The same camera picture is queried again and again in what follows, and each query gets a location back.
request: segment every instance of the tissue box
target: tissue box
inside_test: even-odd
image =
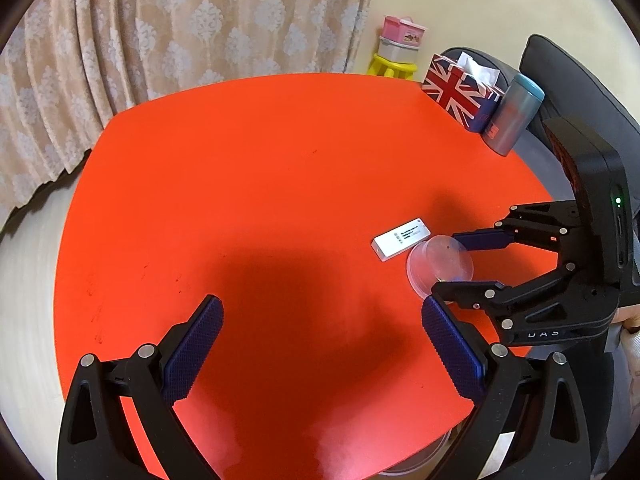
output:
[[[470,132],[482,132],[504,92],[478,82],[448,57],[435,55],[422,90]]]

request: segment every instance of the wall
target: wall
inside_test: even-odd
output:
[[[366,72],[385,14],[430,28],[416,80],[434,52],[452,46],[484,50],[517,68],[527,38],[538,33],[580,60],[640,120],[640,46],[610,0],[371,0],[356,72]]]

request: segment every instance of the curtain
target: curtain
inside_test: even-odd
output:
[[[348,72],[370,0],[35,0],[0,54],[0,226],[119,111],[239,77]]]

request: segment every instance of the white device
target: white device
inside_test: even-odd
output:
[[[426,240],[431,232],[422,220],[416,218],[406,224],[391,229],[391,231],[383,235],[373,238],[371,247],[383,262],[389,258],[393,258],[396,254],[400,254],[407,249],[412,248],[415,244]]]

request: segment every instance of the red table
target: red table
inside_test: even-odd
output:
[[[420,325],[406,254],[382,263],[372,238],[416,217],[435,234],[487,227],[546,200],[514,153],[496,155],[407,81],[271,76],[132,108],[100,137],[66,219],[63,391],[83,354],[129,356],[212,293],[225,325],[175,410],[217,473],[366,478],[472,407]],[[473,258],[475,279],[509,284],[556,264],[521,246]],[[496,339],[482,312],[456,313]]]

